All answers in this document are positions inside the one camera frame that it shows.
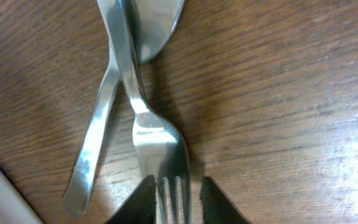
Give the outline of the steel fork crosswise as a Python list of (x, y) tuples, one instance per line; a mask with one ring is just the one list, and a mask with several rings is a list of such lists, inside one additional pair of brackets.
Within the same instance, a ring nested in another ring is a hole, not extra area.
[(109, 44), (108, 67), (98, 91), (81, 151), (63, 196), (64, 207), (75, 218), (81, 218), (90, 204), (104, 133), (120, 80), (113, 46)]

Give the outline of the steel fork with long handle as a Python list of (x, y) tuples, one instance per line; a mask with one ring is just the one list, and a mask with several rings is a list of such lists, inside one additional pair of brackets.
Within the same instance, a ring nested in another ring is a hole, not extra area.
[(162, 223), (168, 223), (169, 215), (174, 223), (190, 223), (190, 164), (186, 142), (181, 132), (147, 101), (124, 0), (98, 1), (98, 6), (134, 110), (132, 140), (142, 174), (153, 175), (157, 182)]

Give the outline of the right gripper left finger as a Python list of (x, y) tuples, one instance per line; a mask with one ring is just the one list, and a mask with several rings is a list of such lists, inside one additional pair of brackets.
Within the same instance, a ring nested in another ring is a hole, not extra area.
[(155, 178), (147, 175), (106, 223), (155, 224), (156, 204)]

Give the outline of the steel spoon near right arm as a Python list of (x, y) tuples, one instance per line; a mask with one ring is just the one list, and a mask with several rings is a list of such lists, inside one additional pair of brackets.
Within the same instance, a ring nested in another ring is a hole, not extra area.
[(124, 9), (130, 24), (137, 60), (152, 60), (172, 36), (185, 0), (128, 0)]

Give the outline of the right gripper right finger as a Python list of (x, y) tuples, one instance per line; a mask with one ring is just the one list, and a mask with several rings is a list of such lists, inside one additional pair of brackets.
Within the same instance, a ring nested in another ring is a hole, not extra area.
[(200, 200), (204, 224), (251, 224), (211, 177), (203, 177)]

